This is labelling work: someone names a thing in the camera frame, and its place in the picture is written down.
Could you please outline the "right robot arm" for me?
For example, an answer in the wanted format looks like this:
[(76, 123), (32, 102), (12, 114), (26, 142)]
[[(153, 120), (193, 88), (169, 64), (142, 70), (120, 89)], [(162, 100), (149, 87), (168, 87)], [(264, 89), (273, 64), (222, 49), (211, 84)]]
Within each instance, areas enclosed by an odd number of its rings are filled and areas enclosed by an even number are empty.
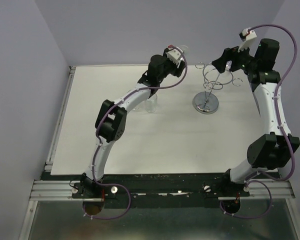
[(281, 102), (281, 76), (273, 69), (279, 50), (277, 40), (263, 38), (254, 56), (248, 48), (235, 46), (225, 48), (221, 57), (212, 61), (219, 73), (224, 73), (227, 62), (231, 62), (231, 72), (242, 70), (246, 74), (263, 123), (263, 135), (249, 145), (246, 159), (229, 169), (226, 180), (220, 183), (220, 191), (226, 196), (233, 195), (238, 184), (258, 174), (285, 167), (300, 146), (300, 139), (287, 126)]

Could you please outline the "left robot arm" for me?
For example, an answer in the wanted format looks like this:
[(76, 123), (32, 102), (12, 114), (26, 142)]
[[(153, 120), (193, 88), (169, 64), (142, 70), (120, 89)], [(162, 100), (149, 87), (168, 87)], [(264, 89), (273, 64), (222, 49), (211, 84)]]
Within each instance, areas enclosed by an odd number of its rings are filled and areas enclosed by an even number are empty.
[(129, 190), (119, 183), (101, 183), (110, 151), (126, 128), (127, 115), (141, 102), (152, 97), (159, 89), (177, 86), (188, 71), (183, 53), (156, 54), (150, 58), (147, 70), (135, 87), (115, 101), (105, 100), (95, 122), (96, 150), (87, 170), (81, 175), (83, 191), (91, 198), (100, 194), (101, 188), (117, 187)]

